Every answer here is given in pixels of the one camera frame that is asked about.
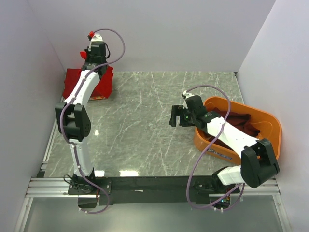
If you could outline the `bright red t-shirt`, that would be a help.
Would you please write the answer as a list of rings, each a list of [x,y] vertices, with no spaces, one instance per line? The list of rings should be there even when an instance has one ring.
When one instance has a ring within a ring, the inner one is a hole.
[[[81,51],[80,52],[81,57],[85,60],[86,58],[86,52]],[[82,70],[90,70],[98,65],[91,64],[91,63],[84,63],[82,66]],[[104,66],[102,68],[99,68],[99,71],[96,71],[99,73],[100,82],[93,90],[91,97],[94,96],[104,96],[106,98],[109,98],[109,96],[112,93],[112,79],[113,79],[113,67],[111,66]]]

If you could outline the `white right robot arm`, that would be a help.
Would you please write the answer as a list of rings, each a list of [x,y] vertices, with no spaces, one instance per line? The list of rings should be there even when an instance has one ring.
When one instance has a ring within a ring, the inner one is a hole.
[[[198,95],[187,95],[182,105],[171,108],[169,124],[172,127],[195,126],[230,147],[240,157],[240,165],[226,167],[215,174],[212,188],[224,192],[231,184],[246,183],[256,188],[280,172],[271,141],[259,140],[245,134],[216,111],[207,111]]]

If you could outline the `orange plastic basket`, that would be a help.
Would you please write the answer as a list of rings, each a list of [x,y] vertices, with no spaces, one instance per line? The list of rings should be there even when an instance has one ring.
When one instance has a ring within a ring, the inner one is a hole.
[[[222,116],[225,116],[228,109],[227,100],[217,96],[207,98],[204,101],[204,106],[207,111],[215,110]],[[276,117],[265,111],[246,106],[236,101],[231,101],[231,113],[229,114],[227,121],[232,125],[234,125],[235,122],[231,120],[231,117],[235,117],[236,114],[249,114],[251,116],[249,124],[260,131],[259,134],[256,135],[256,138],[259,140],[264,138],[268,139],[272,143],[276,159],[278,159],[280,157],[282,129],[281,124]],[[238,154],[223,144],[220,140],[217,140],[206,153],[235,165],[241,164]]]

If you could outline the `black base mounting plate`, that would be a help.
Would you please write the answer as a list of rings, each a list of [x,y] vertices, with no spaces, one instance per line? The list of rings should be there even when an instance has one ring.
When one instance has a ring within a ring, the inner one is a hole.
[[[78,200],[81,208],[95,208],[95,204],[126,203],[183,203],[187,201],[187,176],[157,177],[94,177],[96,186],[90,185],[83,178],[74,176],[69,183],[69,195],[88,195],[87,200]],[[211,194],[226,194],[235,187],[224,186],[215,176],[193,176],[190,184],[190,200],[196,204],[209,204],[214,201]]]

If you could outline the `aluminium frame rail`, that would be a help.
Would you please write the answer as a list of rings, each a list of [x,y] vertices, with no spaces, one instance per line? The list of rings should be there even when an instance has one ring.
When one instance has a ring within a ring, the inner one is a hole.
[[[56,198],[68,196],[69,184],[61,178],[31,178],[26,198]]]

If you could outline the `maroon crumpled shirt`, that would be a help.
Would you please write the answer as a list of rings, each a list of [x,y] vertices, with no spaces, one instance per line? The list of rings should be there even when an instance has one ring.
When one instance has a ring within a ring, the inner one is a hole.
[[[213,111],[218,113],[220,116],[224,117],[227,113],[227,111],[222,111],[218,108],[214,108]],[[238,130],[242,131],[243,133],[252,136],[257,137],[260,133],[260,130],[253,126],[251,123],[251,115],[250,114],[239,114],[235,112],[230,112],[227,117],[227,122],[230,123],[232,126],[236,127]],[[211,136],[209,134],[206,134],[203,132],[203,136],[205,139],[209,142],[211,142],[214,139],[214,136]],[[220,141],[219,139],[215,141],[214,144],[217,144],[221,147],[227,148],[229,150],[232,150],[228,145]]]

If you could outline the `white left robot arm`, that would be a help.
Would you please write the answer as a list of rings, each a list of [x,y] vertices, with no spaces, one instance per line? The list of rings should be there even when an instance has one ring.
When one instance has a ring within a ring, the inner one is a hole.
[[[74,175],[84,177],[79,188],[85,194],[93,193],[97,187],[96,181],[90,178],[94,171],[87,144],[91,122],[85,104],[106,72],[105,66],[97,66],[107,62],[107,50],[106,43],[102,41],[92,42],[87,47],[84,51],[85,62],[73,91],[63,103],[58,103],[55,107],[59,132],[69,144],[72,153]]]

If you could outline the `folded patterned orange shirt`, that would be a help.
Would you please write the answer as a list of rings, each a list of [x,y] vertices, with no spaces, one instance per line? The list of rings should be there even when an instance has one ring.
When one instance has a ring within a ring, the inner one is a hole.
[[[103,100],[106,99],[106,97],[104,96],[94,96],[94,97],[90,97],[91,101],[96,101],[96,100]]]

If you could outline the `folded dark red shirt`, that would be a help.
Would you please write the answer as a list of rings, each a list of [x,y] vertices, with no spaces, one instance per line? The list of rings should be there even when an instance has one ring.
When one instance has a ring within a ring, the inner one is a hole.
[[[69,95],[74,90],[80,78],[81,71],[82,71],[81,69],[71,69],[71,68],[68,68],[66,70],[66,77],[64,80],[64,90],[62,93],[62,97],[64,99],[68,98]]]

